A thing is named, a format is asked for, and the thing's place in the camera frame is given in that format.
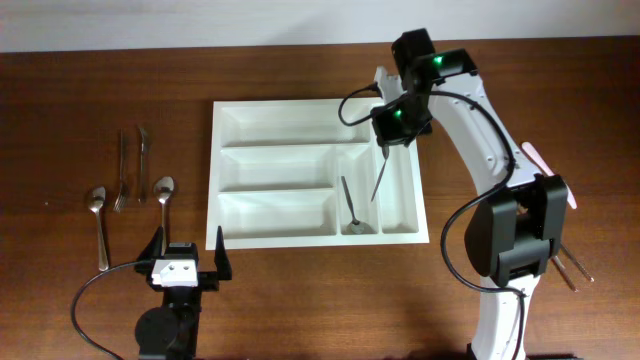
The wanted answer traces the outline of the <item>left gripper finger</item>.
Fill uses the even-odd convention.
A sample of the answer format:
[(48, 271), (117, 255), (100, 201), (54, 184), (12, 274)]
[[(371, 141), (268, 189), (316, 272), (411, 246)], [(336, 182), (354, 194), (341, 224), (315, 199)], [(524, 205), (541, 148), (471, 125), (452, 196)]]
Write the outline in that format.
[(164, 241), (164, 227), (159, 226), (149, 243), (137, 257), (138, 261), (155, 260), (162, 256)]
[(232, 265), (226, 252), (225, 243), (224, 243), (224, 234), (221, 226), (217, 227), (217, 232), (216, 232), (216, 248), (215, 248), (215, 255), (214, 255), (214, 263), (216, 266), (217, 277), (219, 280), (232, 279)]

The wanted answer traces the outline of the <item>small dark teaspoon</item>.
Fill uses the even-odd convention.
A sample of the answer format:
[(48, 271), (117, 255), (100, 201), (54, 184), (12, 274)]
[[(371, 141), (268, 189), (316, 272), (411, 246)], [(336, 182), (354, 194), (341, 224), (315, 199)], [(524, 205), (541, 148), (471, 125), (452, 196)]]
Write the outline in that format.
[(345, 227), (344, 234), (374, 234), (376, 229), (373, 225), (370, 204), (359, 193), (356, 193), (356, 197), (352, 196), (348, 181), (344, 175), (341, 176), (341, 183), (349, 215), (349, 223)]

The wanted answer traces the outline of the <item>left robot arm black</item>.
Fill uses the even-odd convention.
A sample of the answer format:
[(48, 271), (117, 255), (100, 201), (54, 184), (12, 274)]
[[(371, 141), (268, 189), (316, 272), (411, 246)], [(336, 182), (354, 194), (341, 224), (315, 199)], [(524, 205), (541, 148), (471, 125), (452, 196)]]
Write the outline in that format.
[(154, 236), (137, 258), (134, 270), (149, 287), (163, 294), (162, 304), (140, 316), (135, 339), (140, 359), (194, 359), (196, 357), (201, 298), (217, 292), (222, 281), (232, 279), (232, 267), (217, 229), (214, 271), (198, 269), (194, 243), (164, 243), (164, 228)]

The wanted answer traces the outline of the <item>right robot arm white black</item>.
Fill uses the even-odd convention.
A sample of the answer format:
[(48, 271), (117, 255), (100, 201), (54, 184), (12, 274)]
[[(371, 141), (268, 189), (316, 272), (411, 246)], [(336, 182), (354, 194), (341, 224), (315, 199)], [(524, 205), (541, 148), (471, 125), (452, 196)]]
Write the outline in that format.
[(562, 245), (568, 187), (545, 175), (522, 152), (491, 105), (464, 49), (438, 52), (424, 29), (391, 45), (398, 70), (380, 68), (374, 90), (384, 103), (371, 112), (381, 148), (409, 146), (438, 122), (453, 142), (477, 195), (445, 223), (440, 249), (465, 212), (467, 257), (478, 282), (452, 275), (480, 294), (480, 317), (467, 354), (472, 359), (523, 359), (531, 297)]

